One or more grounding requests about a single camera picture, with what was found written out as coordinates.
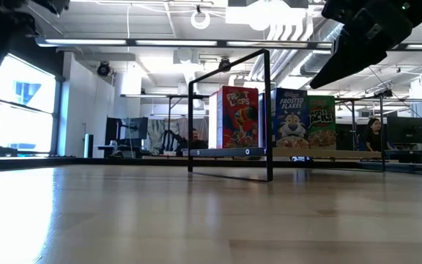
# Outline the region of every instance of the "woman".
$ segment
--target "woman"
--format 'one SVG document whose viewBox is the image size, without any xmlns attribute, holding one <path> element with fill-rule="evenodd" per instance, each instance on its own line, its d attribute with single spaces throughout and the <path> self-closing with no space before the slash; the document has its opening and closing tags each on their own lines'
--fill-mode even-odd
<svg viewBox="0 0 422 264">
<path fill-rule="evenodd" d="M 382 151 L 380 128 L 380 121 L 377 118 L 371 118 L 367 123 L 365 139 L 368 151 Z M 386 149 L 394 150 L 394 148 L 388 144 L 387 140 L 385 140 L 384 143 L 384 150 Z"/>
</svg>

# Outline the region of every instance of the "red box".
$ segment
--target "red box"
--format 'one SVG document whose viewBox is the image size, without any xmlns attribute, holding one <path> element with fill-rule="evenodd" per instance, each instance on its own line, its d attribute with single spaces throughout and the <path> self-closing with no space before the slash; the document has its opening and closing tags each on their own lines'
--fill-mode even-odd
<svg viewBox="0 0 422 264">
<path fill-rule="evenodd" d="M 217 112 L 217 148 L 258 147 L 257 89 L 222 86 Z"/>
</svg>

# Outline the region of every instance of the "window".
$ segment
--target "window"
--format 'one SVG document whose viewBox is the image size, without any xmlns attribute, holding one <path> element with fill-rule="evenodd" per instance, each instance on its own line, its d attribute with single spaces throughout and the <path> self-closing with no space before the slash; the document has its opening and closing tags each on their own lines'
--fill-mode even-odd
<svg viewBox="0 0 422 264">
<path fill-rule="evenodd" d="M 8 55 L 0 68 L 0 146 L 49 153 L 56 80 Z"/>
</svg>

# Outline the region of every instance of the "light wood floor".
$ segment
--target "light wood floor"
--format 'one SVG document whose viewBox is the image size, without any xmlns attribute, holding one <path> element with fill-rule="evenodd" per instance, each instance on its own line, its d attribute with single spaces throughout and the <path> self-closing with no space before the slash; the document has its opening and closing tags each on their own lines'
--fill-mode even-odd
<svg viewBox="0 0 422 264">
<path fill-rule="evenodd" d="M 0 172 L 0 263 L 422 264 L 422 176 L 277 169 L 273 183 L 251 183 L 174 167 Z"/>
</svg>

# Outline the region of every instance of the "computer monitor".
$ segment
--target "computer monitor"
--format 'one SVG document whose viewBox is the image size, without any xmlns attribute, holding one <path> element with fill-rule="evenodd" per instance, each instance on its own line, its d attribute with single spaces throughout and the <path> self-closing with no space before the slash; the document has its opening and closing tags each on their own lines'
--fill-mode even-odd
<svg viewBox="0 0 422 264">
<path fill-rule="evenodd" d="M 147 117 L 124 118 L 122 127 L 126 128 L 126 139 L 146 139 L 147 138 Z"/>
<path fill-rule="evenodd" d="M 422 118 L 387 117 L 388 141 L 394 144 L 421 144 Z"/>
</svg>

